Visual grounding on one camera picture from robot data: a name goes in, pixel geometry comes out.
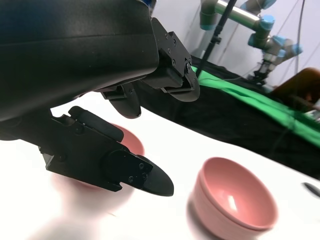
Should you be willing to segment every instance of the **pink bowl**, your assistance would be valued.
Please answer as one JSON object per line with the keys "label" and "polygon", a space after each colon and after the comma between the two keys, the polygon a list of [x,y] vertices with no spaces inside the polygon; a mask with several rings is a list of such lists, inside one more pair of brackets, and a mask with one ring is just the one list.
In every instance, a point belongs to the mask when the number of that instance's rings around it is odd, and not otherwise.
{"label": "pink bowl", "polygon": [[206,198],[228,219],[256,231],[277,221],[276,203],[265,185],[240,164],[220,157],[208,159],[199,172]]}
{"label": "pink bowl", "polygon": [[124,137],[121,142],[122,145],[126,146],[130,150],[130,152],[134,153],[135,155],[143,156],[145,154],[144,146],[142,145],[139,138],[136,137],[136,135],[121,126],[118,126],[116,124],[113,125],[122,130],[122,132],[124,133]]}
{"label": "pink bowl", "polygon": [[255,231],[231,221],[207,198],[198,176],[191,196],[194,210],[200,222],[215,236],[224,240],[253,240],[261,231]]}

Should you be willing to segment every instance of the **robotic arm link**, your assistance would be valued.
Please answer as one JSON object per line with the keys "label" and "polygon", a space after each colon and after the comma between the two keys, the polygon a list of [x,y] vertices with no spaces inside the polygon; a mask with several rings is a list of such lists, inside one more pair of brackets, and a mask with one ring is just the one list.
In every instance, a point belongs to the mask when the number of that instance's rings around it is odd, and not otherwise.
{"label": "robotic arm link", "polygon": [[123,132],[82,109],[50,108],[98,92],[124,117],[141,114],[133,82],[191,102],[191,55],[137,0],[0,2],[0,140],[39,147],[48,171],[118,191],[171,196],[168,175],[121,144]]}

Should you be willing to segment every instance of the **screw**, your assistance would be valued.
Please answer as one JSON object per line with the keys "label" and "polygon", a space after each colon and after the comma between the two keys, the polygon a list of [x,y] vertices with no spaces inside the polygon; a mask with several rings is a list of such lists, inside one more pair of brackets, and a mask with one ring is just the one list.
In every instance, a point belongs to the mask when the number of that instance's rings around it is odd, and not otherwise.
{"label": "screw", "polygon": [[82,134],[83,133],[83,131],[84,131],[84,127],[83,126],[78,126],[76,129],[75,129],[75,134],[76,135],[80,135],[80,134]]}
{"label": "screw", "polygon": [[67,156],[66,156],[65,154],[60,155],[60,156],[58,157],[58,161],[59,161],[59,162],[63,162],[64,160],[66,160],[66,158],[67,158]]}
{"label": "screw", "polygon": [[185,65],[185,71],[186,71],[187,74],[190,73],[191,67],[190,67],[190,64],[189,64],[189,63],[187,63],[187,64]]}

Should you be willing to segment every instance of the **white table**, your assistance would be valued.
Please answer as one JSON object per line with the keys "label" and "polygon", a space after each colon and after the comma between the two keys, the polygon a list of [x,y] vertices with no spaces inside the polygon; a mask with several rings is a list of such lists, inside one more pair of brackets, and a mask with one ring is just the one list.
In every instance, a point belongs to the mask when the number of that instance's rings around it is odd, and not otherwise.
{"label": "white table", "polygon": [[26,142],[0,142],[0,239],[5,240],[209,240],[187,208],[203,162],[232,159],[255,173],[277,202],[275,228],[259,240],[318,240],[320,199],[302,182],[320,182],[246,149],[202,136],[145,109],[129,120],[98,93],[53,110],[55,116],[80,106],[137,135],[145,155],[172,179],[174,196],[160,197],[124,186],[114,193],[76,189],[50,173],[38,148]]}

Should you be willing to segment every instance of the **black object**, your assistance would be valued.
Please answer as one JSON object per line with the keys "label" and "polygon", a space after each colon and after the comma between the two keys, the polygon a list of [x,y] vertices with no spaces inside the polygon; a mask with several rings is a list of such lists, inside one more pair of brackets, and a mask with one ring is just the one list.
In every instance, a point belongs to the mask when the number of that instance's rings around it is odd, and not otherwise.
{"label": "black object", "polygon": [[[190,54],[173,32],[151,20],[143,2],[3,0],[0,22],[0,121],[56,107],[91,91],[110,92],[106,89],[153,78],[148,76],[152,73],[161,75],[154,80],[155,88],[182,101],[199,97],[199,92],[192,93],[199,91],[195,75],[181,71]],[[164,48],[170,45],[175,66]],[[180,78],[178,84],[171,83],[174,78]],[[136,97],[124,100],[125,90],[117,96],[117,110],[130,112],[122,107],[128,108],[126,103]],[[126,117],[138,117],[137,105],[135,115]]]}
{"label": "black object", "polygon": [[[195,67],[199,62],[199,58],[192,57]],[[266,95],[260,86],[224,67],[207,62],[203,69],[221,79],[233,79],[229,81],[232,84]],[[320,179],[320,148],[290,131],[271,156],[272,147],[286,127],[230,94],[200,86],[201,95],[197,101],[179,102],[145,84],[135,84],[141,105],[149,111],[209,138],[248,149]]]}
{"label": "black object", "polygon": [[125,183],[152,194],[174,194],[163,170],[121,144],[120,129],[78,106],[69,114],[27,114],[1,122],[0,132],[39,146],[48,171],[115,192]]}
{"label": "black object", "polygon": [[39,146],[49,171],[85,183],[171,196],[170,178],[121,145],[121,130],[79,107],[60,118],[50,108],[94,91],[137,118],[140,81],[195,101],[191,55],[175,33],[138,0],[3,0],[0,22],[0,140]]}
{"label": "black object", "polygon": [[303,185],[314,195],[320,198],[320,189],[317,188],[316,186],[312,185],[311,183],[304,182]]}
{"label": "black object", "polygon": [[212,50],[214,49],[216,43],[220,43],[221,42],[221,38],[219,37],[221,31],[223,30],[227,20],[228,20],[228,17],[233,9],[233,7],[235,6],[237,0],[230,0],[228,2],[228,5],[226,6],[215,30],[214,30],[214,33],[213,33],[213,36],[212,36],[212,39],[211,41],[209,42],[209,45],[208,47],[206,48],[205,52],[204,52],[204,55],[203,55],[203,58],[198,66],[198,69],[196,70],[196,76],[199,77],[200,74],[201,74],[201,71],[205,65],[205,63],[208,61],[208,58],[210,57],[210,54],[212,52]]}

